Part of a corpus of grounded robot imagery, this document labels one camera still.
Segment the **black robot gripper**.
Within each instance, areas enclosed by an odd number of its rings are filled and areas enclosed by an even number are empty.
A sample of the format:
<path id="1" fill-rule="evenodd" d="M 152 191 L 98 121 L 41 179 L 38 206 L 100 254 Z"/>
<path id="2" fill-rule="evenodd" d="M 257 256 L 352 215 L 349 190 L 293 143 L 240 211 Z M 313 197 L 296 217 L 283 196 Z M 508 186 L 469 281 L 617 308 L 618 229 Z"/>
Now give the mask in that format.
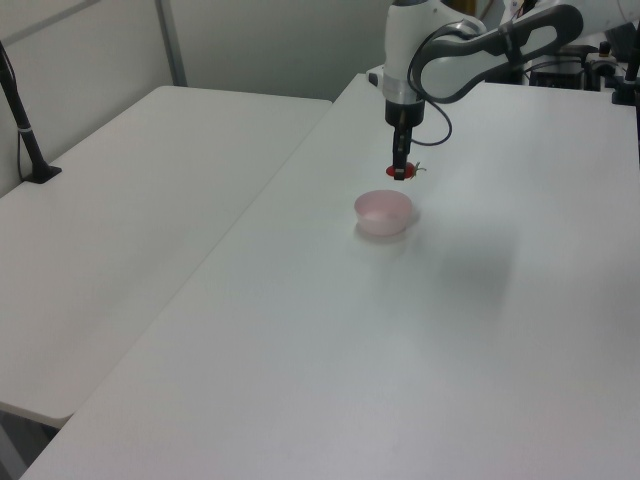
<path id="1" fill-rule="evenodd" d="M 385 101 L 385 121 L 395 128 L 392 143 L 392 167 L 395 180 L 402 181 L 406 178 L 406 164 L 409 162 L 413 128 L 423 122 L 424 111 L 424 101 L 412 104 Z"/>

